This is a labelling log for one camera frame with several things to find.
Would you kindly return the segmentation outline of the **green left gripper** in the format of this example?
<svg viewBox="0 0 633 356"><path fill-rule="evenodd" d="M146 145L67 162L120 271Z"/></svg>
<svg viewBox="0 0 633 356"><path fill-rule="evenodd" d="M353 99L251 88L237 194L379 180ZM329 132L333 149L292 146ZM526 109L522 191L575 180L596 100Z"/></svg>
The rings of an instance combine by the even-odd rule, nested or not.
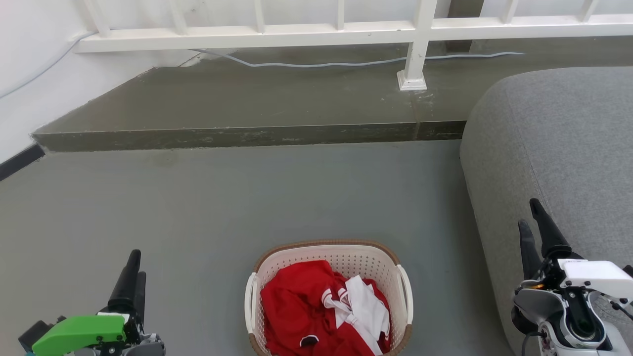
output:
<svg viewBox="0 0 633 356"><path fill-rule="evenodd" d="M131 250L109 297L108 308L134 309L136 322L143 325L147 275L139 272L140 261L140 250ZM111 312L60 318L56 324L38 322L30 333L30 354L65 356L88 349L100 356L120 356L127 341L124 331L127 322L127 314Z"/></svg>

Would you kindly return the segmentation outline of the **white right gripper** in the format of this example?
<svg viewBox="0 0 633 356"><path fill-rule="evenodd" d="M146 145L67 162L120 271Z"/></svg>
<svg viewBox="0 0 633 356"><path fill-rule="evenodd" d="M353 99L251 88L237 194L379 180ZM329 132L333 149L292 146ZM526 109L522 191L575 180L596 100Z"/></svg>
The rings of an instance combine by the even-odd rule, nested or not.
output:
<svg viewBox="0 0 633 356"><path fill-rule="evenodd" d="M572 248L540 200L530 199L532 218L541 236L541 256L544 259ZM590 306L592 293L603 295L619 306L632 302L632 277L609 261L584 259L557 259L541 268L542 261L536 250L534 235L527 221L518 221L519 242L524 279L517 293L519 308L569 308L575 304Z"/></svg>

